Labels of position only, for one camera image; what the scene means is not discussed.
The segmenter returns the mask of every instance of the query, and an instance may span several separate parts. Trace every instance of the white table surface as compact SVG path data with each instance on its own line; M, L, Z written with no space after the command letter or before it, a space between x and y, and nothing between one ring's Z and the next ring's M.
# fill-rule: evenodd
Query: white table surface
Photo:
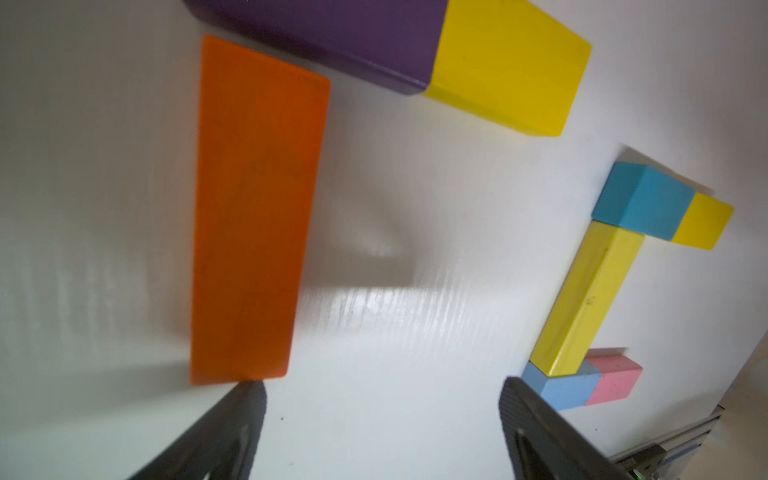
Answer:
M187 384L200 38L333 82L290 372L253 478L512 478L518 375L623 144L736 212L648 238L595 340L645 373L564 417L606 454L708 414L768 328L758 0L539 0L594 50L526 137L202 26L178 0L0 3L0 465L125 478L230 386Z

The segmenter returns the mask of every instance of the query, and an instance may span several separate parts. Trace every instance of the blue block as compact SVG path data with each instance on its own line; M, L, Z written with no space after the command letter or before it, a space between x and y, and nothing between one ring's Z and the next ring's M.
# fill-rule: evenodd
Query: blue block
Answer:
M553 377L528 362L522 378L553 409L561 411L586 405L602 376L600 370L585 360L574 375Z
M653 167L616 162L592 218L672 240L696 191Z

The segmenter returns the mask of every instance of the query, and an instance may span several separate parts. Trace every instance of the purple block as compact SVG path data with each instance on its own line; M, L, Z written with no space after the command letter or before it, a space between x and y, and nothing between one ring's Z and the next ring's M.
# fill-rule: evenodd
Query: purple block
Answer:
M415 94L432 80L448 0L184 0L199 19Z

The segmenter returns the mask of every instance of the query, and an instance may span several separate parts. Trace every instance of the rectangular block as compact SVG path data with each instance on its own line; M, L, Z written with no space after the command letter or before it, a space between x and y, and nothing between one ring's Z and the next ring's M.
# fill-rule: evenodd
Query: rectangular block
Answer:
M643 367L623 355L591 357L587 362L602 373L587 405L626 399L643 372Z
M327 78L203 40L192 296L196 385L285 375Z
M451 0L427 96L530 135L556 137L591 46L525 0Z
M184 0L201 20L405 94L424 91L448 0Z
M733 214L733 207L696 192L673 243L712 250Z
M584 406L600 382L600 370L582 362L574 375L547 377L531 362L522 379L553 409L561 411Z
M645 237L592 221L531 354L547 376L581 367Z
M696 191L655 168L616 162L592 218L672 240Z

